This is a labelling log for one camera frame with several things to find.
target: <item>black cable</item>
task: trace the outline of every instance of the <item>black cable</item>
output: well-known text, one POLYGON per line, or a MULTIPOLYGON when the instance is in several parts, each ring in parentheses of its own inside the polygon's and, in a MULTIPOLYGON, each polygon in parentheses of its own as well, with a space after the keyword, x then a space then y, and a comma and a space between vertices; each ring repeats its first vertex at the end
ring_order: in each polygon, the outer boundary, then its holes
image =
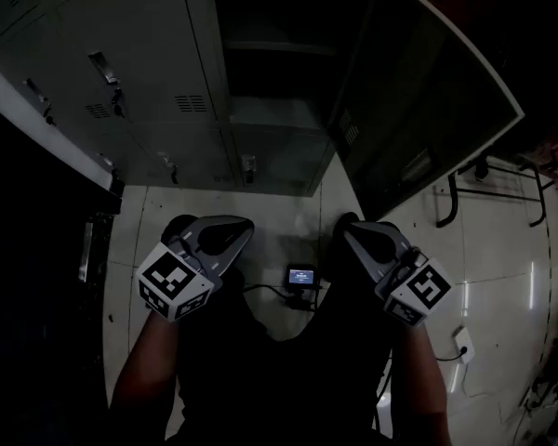
POLYGON ((467 348, 466 347, 462 347, 460 353, 457 355, 457 357, 453 357, 452 359, 439 359, 438 357, 436 357, 436 359, 438 361, 455 361, 460 359, 463 355, 465 355, 467 353, 467 348))
MULTIPOLYGON (((277 295, 279 295, 280 297, 282 297, 286 301, 286 304, 289 308, 292 308, 294 310, 302 310, 304 312, 315 312, 316 311, 315 308, 308 308, 307 306, 304 306, 303 303, 302 303, 302 305, 297 305, 296 301, 300 301, 300 300, 303 300, 303 299, 300 299, 299 297, 293 296, 293 295, 285 295, 282 292, 280 292, 278 289, 275 289, 274 287, 270 286, 269 284, 255 284, 253 286, 247 287, 246 289, 243 289, 242 293, 247 293, 249 291, 259 289, 260 287, 266 287, 267 289, 271 289, 274 293, 276 293, 277 295)), ((308 305, 311 304, 309 301, 304 301, 304 302, 308 305)))
POLYGON ((490 393, 489 391, 482 391, 480 393, 473 393, 472 395, 469 395, 467 393, 467 390, 465 389, 465 379, 467 378, 468 373, 469 364, 465 367, 465 374, 463 374, 463 379, 461 380, 461 389, 463 390, 463 395, 465 395, 465 398, 487 397, 489 395, 493 395, 493 393, 490 393))
POLYGON ((274 287, 270 286, 269 284, 255 284, 253 286, 247 287, 242 292, 247 293, 248 291, 254 291, 255 289, 259 289, 260 287, 266 287, 267 289, 271 289, 277 295, 281 296, 283 299, 289 299, 290 298, 288 295, 285 295, 285 294, 279 292, 279 290, 275 289, 274 287))

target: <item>floor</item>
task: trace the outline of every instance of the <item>floor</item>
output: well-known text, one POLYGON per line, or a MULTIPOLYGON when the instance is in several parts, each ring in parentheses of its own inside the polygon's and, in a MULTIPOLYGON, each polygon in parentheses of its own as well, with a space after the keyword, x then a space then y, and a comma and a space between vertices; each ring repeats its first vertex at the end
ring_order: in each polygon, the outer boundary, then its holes
MULTIPOLYGON (((504 163, 496 161, 499 166, 504 163)), ((535 181, 491 172, 485 182, 466 174, 458 185, 537 197, 535 181)), ((546 222, 529 228, 538 203, 468 195, 458 216, 437 229, 450 209, 446 181, 428 187, 384 219, 410 242, 436 257, 456 289, 427 320, 436 356, 454 357, 452 333, 465 325, 475 347, 469 367, 441 362, 448 388, 453 444, 527 444, 549 424, 556 406, 523 417, 520 403, 538 370, 542 354, 558 335, 558 193, 545 192, 546 222)), ((158 242, 166 224, 180 214, 240 215, 256 231, 237 266, 246 283, 281 286, 289 262, 318 264, 337 218, 361 215, 352 187, 336 157, 312 198, 247 193, 126 187, 122 212, 113 224, 103 310, 103 356, 108 399, 148 311, 131 293, 133 271, 158 242)), ((284 308, 271 291, 247 295, 255 316, 276 339, 297 335, 310 313, 284 308)), ((390 388, 379 404, 380 428, 392 434, 390 388)), ((182 422, 177 399, 167 434, 182 422)))

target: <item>cable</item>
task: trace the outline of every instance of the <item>cable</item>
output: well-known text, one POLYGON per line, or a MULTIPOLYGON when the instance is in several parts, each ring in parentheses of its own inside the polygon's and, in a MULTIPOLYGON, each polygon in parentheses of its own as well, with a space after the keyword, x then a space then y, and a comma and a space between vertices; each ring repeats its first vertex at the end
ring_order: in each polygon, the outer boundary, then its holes
POLYGON ((271 289, 272 291, 274 291, 277 295, 281 296, 283 299, 289 299, 290 297, 288 295, 285 295, 281 292, 279 292, 278 289, 275 289, 274 287, 268 285, 268 284, 255 284, 253 286, 247 287, 246 289, 244 289, 242 292, 243 293, 247 293, 248 291, 254 291, 255 289, 259 289, 260 287, 266 287, 267 289, 271 289))
POLYGON ((439 359, 438 357, 436 357, 436 359, 438 361, 455 361, 457 359, 460 359, 463 355, 465 355, 467 353, 467 348, 466 347, 461 347, 461 351, 460 353, 457 355, 457 357, 453 357, 452 359, 439 359))
POLYGON ((294 310, 302 310, 304 312, 315 312, 315 308, 310 308, 310 301, 303 300, 301 297, 294 296, 294 295, 285 295, 280 292, 278 289, 270 286, 269 284, 255 284, 253 286, 247 287, 246 289, 242 290, 242 293, 247 293, 249 291, 253 291, 255 289, 259 289, 260 287, 266 287, 267 289, 271 289, 274 293, 282 297, 289 308, 294 310))
POLYGON ((465 367, 465 373, 463 374, 463 379, 461 380, 461 389, 463 390, 463 395, 465 395, 465 398, 469 399, 469 398, 483 397, 483 396, 492 395, 492 393, 490 393, 489 391, 484 391, 482 393, 475 393, 473 395, 468 395, 467 391, 465 390, 465 379, 467 378, 467 372, 468 371, 469 371, 469 364, 467 365, 467 367, 465 367))

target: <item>power outlet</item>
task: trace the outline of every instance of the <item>power outlet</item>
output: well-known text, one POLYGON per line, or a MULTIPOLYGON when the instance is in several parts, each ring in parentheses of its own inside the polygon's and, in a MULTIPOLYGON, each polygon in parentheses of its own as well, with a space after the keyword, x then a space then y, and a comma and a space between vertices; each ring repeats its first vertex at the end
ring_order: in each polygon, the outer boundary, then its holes
POLYGON ((461 349, 463 347, 467 348, 467 351, 461 356, 461 361, 465 365, 467 365, 475 356, 472 338, 469 337, 469 331, 467 330, 467 327, 461 327, 460 330, 455 334, 455 345, 457 346, 458 353, 461 353, 461 349))

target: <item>person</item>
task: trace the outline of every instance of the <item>person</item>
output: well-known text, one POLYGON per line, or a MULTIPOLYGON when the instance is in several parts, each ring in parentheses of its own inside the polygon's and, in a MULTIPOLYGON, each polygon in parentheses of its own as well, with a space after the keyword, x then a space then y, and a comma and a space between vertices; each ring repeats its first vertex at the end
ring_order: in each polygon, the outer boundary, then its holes
POLYGON ((348 273, 301 334, 276 342, 252 315, 241 273, 230 268, 222 279, 179 322, 150 313, 113 392, 110 443, 163 443, 176 377, 184 422, 168 444, 389 442, 372 423, 392 353, 393 437, 450 444, 445 384, 423 325, 383 313, 373 290, 348 273))

